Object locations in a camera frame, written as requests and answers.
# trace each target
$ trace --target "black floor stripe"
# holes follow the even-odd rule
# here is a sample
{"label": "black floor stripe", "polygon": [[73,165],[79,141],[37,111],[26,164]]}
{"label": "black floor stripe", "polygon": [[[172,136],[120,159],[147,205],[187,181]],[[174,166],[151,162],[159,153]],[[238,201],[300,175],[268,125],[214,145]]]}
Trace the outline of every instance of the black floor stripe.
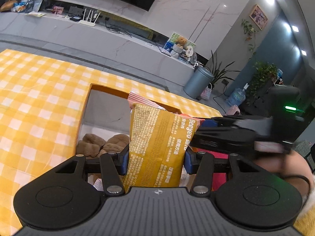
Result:
{"label": "black floor stripe", "polygon": [[69,55],[69,54],[61,53],[61,52],[58,52],[58,51],[52,51],[52,50],[49,50],[49,49],[45,49],[45,48],[41,48],[41,47],[37,47],[37,46],[33,46],[33,45],[28,45],[28,44],[24,44],[24,43],[12,42],[12,41],[7,41],[7,40],[0,40],[0,42],[14,44],[14,45],[28,47],[28,48],[33,48],[33,49],[37,49],[37,50],[41,50],[41,51],[45,51],[45,52],[50,52],[50,53],[54,53],[54,54],[57,54],[57,55],[66,56],[66,57],[69,57],[69,58],[80,60],[80,61],[83,61],[83,62],[86,62],[86,63],[90,63],[90,64],[93,64],[93,65],[96,65],[96,66],[104,67],[104,68],[107,68],[107,69],[110,69],[110,70],[122,73],[124,75],[132,76],[132,77],[135,77],[135,78],[137,78],[139,80],[143,80],[143,81],[149,82],[151,84],[155,84],[155,85],[157,85],[159,87],[162,87],[165,91],[170,92],[169,88],[167,86],[165,86],[165,85],[162,85],[160,83],[151,81],[149,79],[145,79],[145,78],[143,78],[141,76],[134,75],[134,74],[125,72],[123,70],[120,70],[120,69],[117,69],[117,68],[113,68],[113,67],[109,67],[107,65],[103,65],[103,64],[91,61],[91,60],[87,60],[87,59],[84,59],[84,58],[80,58],[80,57],[72,56],[72,55]]}

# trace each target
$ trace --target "gray cylindrical trash can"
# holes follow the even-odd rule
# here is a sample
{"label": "gray cylindrical trash can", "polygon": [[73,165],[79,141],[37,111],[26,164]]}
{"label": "gray cylindrical trash can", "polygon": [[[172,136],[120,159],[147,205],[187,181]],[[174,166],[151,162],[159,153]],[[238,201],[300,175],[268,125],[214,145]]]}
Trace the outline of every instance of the gray cylindrical trash can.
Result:
{"label": "gray cylindrical trash can", "polygon": [[213,80],[213,78],[214,76],[209,70],[199,66],[193,76],[186,83],[184,91],[188,96],[197,98]]}

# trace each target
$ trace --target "gray marble tv stand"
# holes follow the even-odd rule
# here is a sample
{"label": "gray marble tv stand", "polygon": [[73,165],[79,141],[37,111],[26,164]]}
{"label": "gray marble tv stand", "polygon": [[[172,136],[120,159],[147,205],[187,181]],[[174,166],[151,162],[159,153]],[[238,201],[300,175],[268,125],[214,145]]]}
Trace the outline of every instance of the gray marble tv stand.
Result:
{"label": "gray marble tv stand", "polygon": [[0,33],[63,45],[143,70],[184,86],[193,67],[169,57],[145,41],[109,32],[104,26],[85,26],[47,14],[36,18],[23,13],[0,13]]}

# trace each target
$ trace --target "checkered pattern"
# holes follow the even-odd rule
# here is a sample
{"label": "checkered pattern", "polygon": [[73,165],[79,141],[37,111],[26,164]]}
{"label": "checkered pattern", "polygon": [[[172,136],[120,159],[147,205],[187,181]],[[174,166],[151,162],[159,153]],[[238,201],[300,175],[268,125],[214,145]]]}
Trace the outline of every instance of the checkered pattern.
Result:
{"label": "checkered pattern", "polygon": [[0,235],[21,224],[13,209],[19,188],[75,153],[90,84],[133,90],[194,117],[221,116],[208,106],[133,80],[13,50],[0,53]]}

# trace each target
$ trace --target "floor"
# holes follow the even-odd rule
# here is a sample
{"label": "floor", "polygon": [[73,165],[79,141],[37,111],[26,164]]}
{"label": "floor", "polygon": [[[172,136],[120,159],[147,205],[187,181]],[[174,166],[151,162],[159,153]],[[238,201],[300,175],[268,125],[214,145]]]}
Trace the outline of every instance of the floor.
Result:
{"label": "floor", "polygon": [[[91,53],[82,52],[80,50],[75,50],[69,47],[30,38],[0,34],[0,52],[4,51],[5,49],[12,49],[76,63],[114,75],[119,75],[124,78],[132,79],[146,85],[166,90],[184,98],[194,100],[193,98],[188,96],[183,91],[183,87],[178,84],[167,81],[134,67],[118,63],[111,59],[107,59]],[[225,96],[220,96],[220,94],[215,93],[215,91],[213,91],[213,93],[211,94],[210,100],[200,100],[197,102],[213,107],[221,114],[225,114],[225,111],[229,109],[229,106],[225,103]]]}

